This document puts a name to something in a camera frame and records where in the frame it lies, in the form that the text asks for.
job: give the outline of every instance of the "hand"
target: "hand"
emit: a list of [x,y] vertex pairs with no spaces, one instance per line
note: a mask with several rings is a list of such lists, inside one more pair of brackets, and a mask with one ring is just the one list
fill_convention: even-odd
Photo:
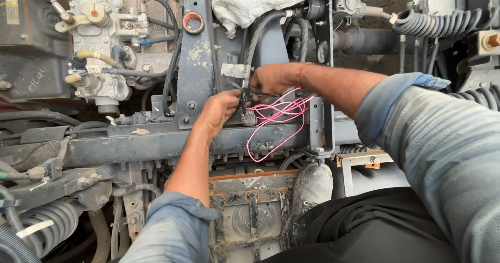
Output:
[[193,128],[207,128],[210,138],[215,138],[222,130],[222,125],[236,111],[240,103],[241,91],[233,89],[211,96],[203,106],[202,113]]
[[[303,63],[268,64],[257,68],[248,86],[255,93],[282,94],[297,85],[297,71]],[[253,100],[265,97],[253,95]]]

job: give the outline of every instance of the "dusty shoe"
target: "dusty shoe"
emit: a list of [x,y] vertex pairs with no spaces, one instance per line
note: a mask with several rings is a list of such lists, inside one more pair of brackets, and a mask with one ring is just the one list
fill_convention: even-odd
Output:
[[297,219],[316,205],[331,200],[333,188],[334,180],[328,165],[309,163],[299,171],[293,182],[290,217],[279,234],[282,251],[297,246]]

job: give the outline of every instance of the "roll of electrical tape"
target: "roll of electrical tape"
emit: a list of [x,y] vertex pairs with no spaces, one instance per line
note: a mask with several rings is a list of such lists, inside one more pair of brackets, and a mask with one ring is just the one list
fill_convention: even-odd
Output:
[[[193,25],[193,21],[191,21],[190,24],[188,24],[188,22],[192,19],[196,19],[196,20],[199,20],[199,27],[191,27]],[[205,22],[203,21],[203,17],[194,12],[194,11],[190,11],[190,12],[187,12],[184,17],[183,17],[183,27],[184,29],[190,33],[190,34],[199,34],[203,31],[203,28],[205,27]]]

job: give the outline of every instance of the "pink wire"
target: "pink wire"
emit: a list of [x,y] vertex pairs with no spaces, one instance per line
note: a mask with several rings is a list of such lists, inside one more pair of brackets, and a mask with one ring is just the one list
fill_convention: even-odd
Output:
[[[279,100],[281,100],[282,98],[286,97],[288,94],[290,94],[292,92],[295,92],[295,91],[297,91],[299,89],[300,88],[295,88],[295,89],[291,90],[290,92],[288,92],[288,93],[284,94],[283,96],[281,96],[278,100],[276,100],[271,105],[259,104],[259,105],[247,108],[249,110],[253,110],[254,112],[256,112],[258,114],[258,115],[256,115],[256,118],[258,118],[258,119],[264,119],[264,121],[260,122],[257,125],[257,129],[252,133],[252,135],[250,136],[250,138],[247,141],[247,152],[248,152],[248,155],[250,156],[250,158],[252,158],[253,161],[255,161],[255,162],[261,162],[261,161],[263,161],[270,154],[272,154],[274,151],[276,151],[279,147],[281,147],[283,144],[285,144],[289,139],[291,139],[292,137],[294,137],[295,135],[297,135],[302,130],[302,128],[304,127],[304,123],[305,123],[304,113],[305,113],[305,111],[307,111],[307,108],[305,107],[305,104],[308,101],[310,101],[312,99],[312,97],[308,98],[308,99],[297,98],[296,100],[291,101],[291,102],[283,102],[283,103],[279,102]],[[286,105],[286,106],[283,107],[282,110],[280,110],[277,107],[281,106],[281,105]],[[297,108],[298,108],[298,112],[290,112],[290,111],[295,110]],[[272,110],[276,111],[276,113],[273,114],[270,117],[265,117],[260,112],[261,110],[268,110],[268,109],[272,109]],[[288,119],[285,119],[285,120],[277,120],[280,116],[282,116],[284,114],[291,115],[292,117],[288,118]],[[284,122],[290,121],[292,119],[295,119],[295,118],[297,118],[297,117],[299,117],[301,115],[302,115],[302,126],[299,128],[299,130],[297,132],[293,133],[290,137],[286,138],[283,142],[281,142],[281,144],[279,144],[277,147],[275,147],[274,149],[272,149],[271,151],[269,151],[269,153],[265,157],[263,157],[263,158],[261,158],[259,160],[256,160],[256,159],[253,158],[253,156],[250,154],[250,146],[249,146],[250,145],[250,141],[253,138],[253,136],[255,135],[255,133],[257,133],[257,131],[259,131],[259,129],[262,126],[266,125],[267,123],[269,123],[271,121],[272,122],[278,122],[278,123],[284,123]]]

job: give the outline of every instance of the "rolled-up sleeve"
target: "rolled-up sleeve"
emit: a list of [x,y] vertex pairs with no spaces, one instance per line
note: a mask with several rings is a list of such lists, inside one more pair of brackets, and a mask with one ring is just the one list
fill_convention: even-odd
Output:
[[500,112],[426,90],[429,75],[387,78],[366,94],[354,118],[404,171],[464,262],[500,262]]
[[146,226],[120,263],[209,262],[209,221],[215,209],[180,192],[166,192],[150,206]]

